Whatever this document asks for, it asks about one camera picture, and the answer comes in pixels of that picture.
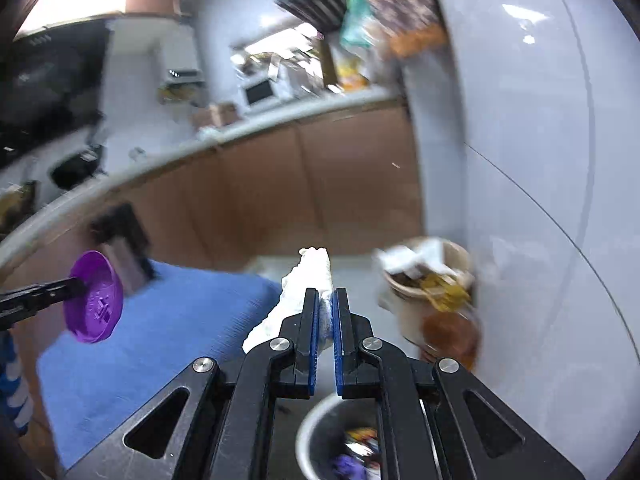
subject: green plastic bag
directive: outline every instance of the green plastic bag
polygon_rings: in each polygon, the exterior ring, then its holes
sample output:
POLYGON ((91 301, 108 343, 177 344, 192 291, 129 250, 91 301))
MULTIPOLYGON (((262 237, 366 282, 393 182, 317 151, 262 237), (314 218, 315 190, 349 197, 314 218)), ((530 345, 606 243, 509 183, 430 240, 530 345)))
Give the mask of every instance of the green plastic bag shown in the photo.
POLYGON ((373 19, 371 6, 367 0, 347 0, 347 12, 340 31, 340 46, 349 52, 370 48, 369 35, 364 25, 373 19))

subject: screw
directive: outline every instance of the screw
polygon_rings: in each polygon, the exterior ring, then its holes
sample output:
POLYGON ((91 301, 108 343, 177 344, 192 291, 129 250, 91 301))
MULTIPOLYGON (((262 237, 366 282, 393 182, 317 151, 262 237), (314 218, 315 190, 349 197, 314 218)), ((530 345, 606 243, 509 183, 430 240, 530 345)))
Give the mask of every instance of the screw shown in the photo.
POLYGON ((454 374, 460 369, 458 361, 450 357, 444 358, 438 363, 438 366, 440 367, 440 370, 442 370, 446 374, 454 374))
POLYGON ((382 348, 382 341, 377 337, 366 337, 362 340, 362 346, 367 350, 380 350, 382 348))
POLYGON ((193 362, 193 369, 197 371, 199 374, 203 374, 204 372, 208 372, 213 368, 213 359, 209 357, 198 357, 193 362))
POLYGON ((276 350, 278 352, 286 350, 287 348, 289 348, 289 345, 289 340, 284 337, 277 337, 276 339, 272 339, 269 343, 271 350, 276 350))

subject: purple plastic cap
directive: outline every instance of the purple plastic cap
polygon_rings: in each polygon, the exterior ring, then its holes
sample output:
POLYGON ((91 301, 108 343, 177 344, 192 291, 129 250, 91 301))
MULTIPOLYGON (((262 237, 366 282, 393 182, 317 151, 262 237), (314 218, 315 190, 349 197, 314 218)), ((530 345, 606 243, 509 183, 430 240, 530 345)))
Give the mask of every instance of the purple plastic cap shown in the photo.
POLYGON ((88 251, 75 262, 70 278, 80 278, 87 288, 83 298, 64 303, 66 327, 82 343, 107 339, 122 314, 122 284, 108 259, 88 251))

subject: triangular cutout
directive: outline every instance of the triangular cutout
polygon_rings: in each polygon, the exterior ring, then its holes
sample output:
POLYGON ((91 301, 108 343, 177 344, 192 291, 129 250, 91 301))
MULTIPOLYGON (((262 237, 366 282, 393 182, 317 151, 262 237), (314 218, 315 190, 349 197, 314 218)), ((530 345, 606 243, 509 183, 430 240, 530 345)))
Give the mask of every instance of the triangular cutout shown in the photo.
POLYGON ((174 434, 184 405, 189 399, 186 388, 175 390, 160 406, 124 437, 124 444, 150 458, 162 458, 174 434))
POLYGON ((467 390, 464 397, 484 451, 490 458, 498 458, 522 446, 522 438, 475 392, 467 390))

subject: blue mat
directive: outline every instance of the blue mat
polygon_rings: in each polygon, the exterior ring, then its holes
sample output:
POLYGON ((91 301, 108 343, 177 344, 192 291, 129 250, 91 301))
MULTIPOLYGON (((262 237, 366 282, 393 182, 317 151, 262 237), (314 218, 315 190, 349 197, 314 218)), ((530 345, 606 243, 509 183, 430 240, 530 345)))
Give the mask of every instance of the blue mat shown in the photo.
POLYGON ((278 303, 280 285, 250 274, 154 262, 159 279, 125 300, 96 344, 64 332, 38 359, 58 456, 70 468, 191 361, 242 355, 242 342, 278 303))

